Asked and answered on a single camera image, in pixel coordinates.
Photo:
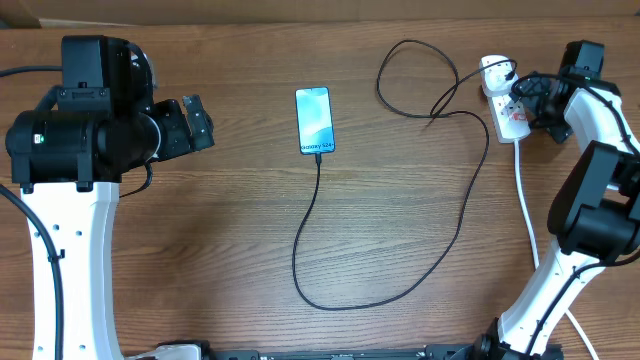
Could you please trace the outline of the white power strip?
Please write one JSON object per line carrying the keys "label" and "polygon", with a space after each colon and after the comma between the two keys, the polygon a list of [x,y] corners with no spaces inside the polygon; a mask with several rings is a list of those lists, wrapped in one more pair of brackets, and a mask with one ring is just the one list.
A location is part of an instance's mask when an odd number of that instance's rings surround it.
{"label": "white power strip", "polygon": [[525,108],[520,101],[502,95],[489,97],[488,105],[500,143],[514,143],[530,135]]}

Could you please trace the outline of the black Galaxy smartphone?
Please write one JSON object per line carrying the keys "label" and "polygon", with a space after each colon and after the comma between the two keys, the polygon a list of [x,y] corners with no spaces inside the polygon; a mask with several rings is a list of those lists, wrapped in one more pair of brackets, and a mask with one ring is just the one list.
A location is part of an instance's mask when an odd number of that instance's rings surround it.
{"label": "black Galaxy smartphone", "polygon": [[331,153],[336,149],[330,93],[327,87],[295,91],[300,153]]}

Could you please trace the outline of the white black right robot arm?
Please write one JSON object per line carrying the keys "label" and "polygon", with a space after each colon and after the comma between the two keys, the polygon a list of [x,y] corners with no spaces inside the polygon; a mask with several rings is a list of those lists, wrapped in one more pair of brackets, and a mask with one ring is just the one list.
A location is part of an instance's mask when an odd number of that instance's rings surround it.
{"label": "white black right robot arm", "polygon": [[607,268],[639,258],[639,142],[618,87],[602,80],[603,45],[566,45],[555,74],[519,77],[515,61],[479,63],[483,92],[500,142],[516,144],[534,129],[557,143],[577,139],[581,156],[549,210],[547,253],[515,303],[457,359],[560,359],[549,345],[579,293]]}

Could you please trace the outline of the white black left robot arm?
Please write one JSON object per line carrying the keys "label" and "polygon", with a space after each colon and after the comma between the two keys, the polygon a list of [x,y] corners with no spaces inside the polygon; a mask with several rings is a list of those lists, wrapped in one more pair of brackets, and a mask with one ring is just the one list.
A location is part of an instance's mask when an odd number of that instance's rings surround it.
{"label": "white black left robot arm", "polygon": [[61,41],[62,81],[9,128],[18,192],[2,194],[27,218],[37,359],[119,359],[112,234],[123,175],[210,148],[200,98],[155,102],[150,59],[102,35]]}

